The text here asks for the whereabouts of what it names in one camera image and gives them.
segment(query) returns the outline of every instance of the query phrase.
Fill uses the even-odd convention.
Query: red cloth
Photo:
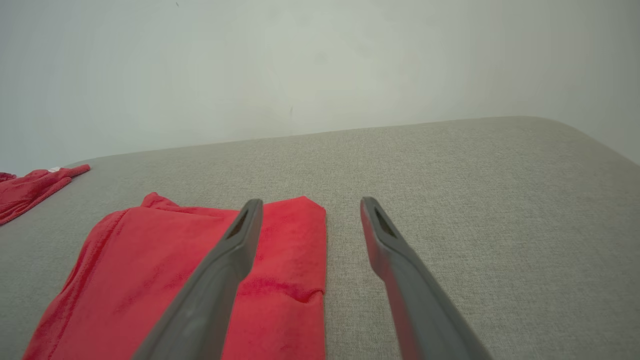
[[[87,172],[89,169],[91,169],[89,165],[80,165],[74,168],[61,168],[56,172],[34,170],[24,177],[15,178],[14,176],[13,179],[0,181],[0,225],[24,214],[69,184],[71,177]]]
[[[87,237],[24,359],[129,359],[237,215],[151,193]],[[324,359],[324,209],[266,204],[253,269],[238,288],[224,359]]]

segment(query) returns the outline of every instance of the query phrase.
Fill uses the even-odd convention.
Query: towel fold
[[[130,359],[238,211],[156,193],[88,235],[24,359]],[[324,359],[325,211],[306,197],[264,205],[223,359]]]
[[[89,171],[89,165],[61,168],[58,171],[34,170],[24,177],[0,173],[0,225],[19,217],[65,187],[71,178]]]

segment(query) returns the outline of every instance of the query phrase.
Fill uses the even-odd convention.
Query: gray upholstered bed
[[[158,192],[327,210],[329,359],[399,357],[358,205],[376,197],[497,359],[640,356],[640,167],[546,119],[472,119],[83,161],[0,227],[0,357],[19,358],[89,230]]]

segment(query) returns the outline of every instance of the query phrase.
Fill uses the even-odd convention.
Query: wall
[[[0,61],[5,172],[502,115],[640,163],[636,0],[2,0]]]

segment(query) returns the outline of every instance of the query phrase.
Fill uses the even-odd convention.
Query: mattress
[[[365,195],[496,359],[640,354],[640,167],[558,122],[453,120],[80,163],[91,171],[0,227],[3,358],[22,355],[91,228],[150,192],[181,206],[304,195],[324,207],[328,359],[400,356],[367,258]]]

